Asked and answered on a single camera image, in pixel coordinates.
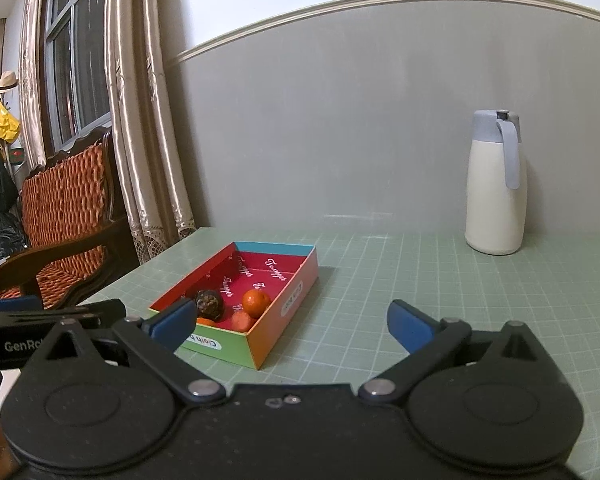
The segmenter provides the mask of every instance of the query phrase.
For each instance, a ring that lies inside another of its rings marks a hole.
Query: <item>grid pattern tablecloth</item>
[[[461,235],[314,234],[200,229],[90,298],[147,307],[234,240],[315,244],[320,275],[261,370],[181,348],[177,355],[221,381],[329,383],[357,389],[405,357],[388,334],[393,298],[433,318],[461,317],[475,329],[525,321],[578,394],[586,421],[570,458],[600,479],[600,237],[527,235],[510,256],[471,250]]]

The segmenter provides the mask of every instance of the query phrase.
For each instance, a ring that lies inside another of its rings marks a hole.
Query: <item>wicker backrest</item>
[[[112,152],[103,142],[105,134],[99,130],[79,139],[80,145],[50,158],[45,169],[37,168],[22,184],[22,223],[33,247],[80,237],[110,219],[106,158]],[[89,140],[95,143],[88,145]],[[103,260],[104,248],[97,247],[55,265],[86,278]]]

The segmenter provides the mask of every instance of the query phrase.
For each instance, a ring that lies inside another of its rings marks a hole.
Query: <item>green box side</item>
[[[244,334],[206,325],[197,325],[196,331],[191,336],[213,339],[219,342],[222,348],[219,350],[210,348],[209,346],[191,342],[189,339],[186,339],[182,344],[184,348],[208,355],[209,357],[229,361],[240,366],[255,368],[253,357],[251,357],[251,349],[249,348],[249,343]]]

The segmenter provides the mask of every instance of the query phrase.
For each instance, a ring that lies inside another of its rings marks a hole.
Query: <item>colorful cardboard box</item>
[[[199,290],[217,290],[224,315],[215,327],[197,325],[184,347],[249,368],[260,368],[273,345],[318,277],[313,246],[265,242],[233,242],[152,304],[160,312],[183,296],[194,299]],[[271,304],[246,333],[230,330],[231,316],[242,308],[242,295],[258,288]]]

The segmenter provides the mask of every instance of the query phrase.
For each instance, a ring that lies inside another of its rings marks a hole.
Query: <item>wooden armrest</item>
[[[127,228],[126,219],[120,219],[79,238],[12,254],[0,264],[0,292],[32,282],[36,279],[36,274],[51,262],[106,245],[108,240]]]

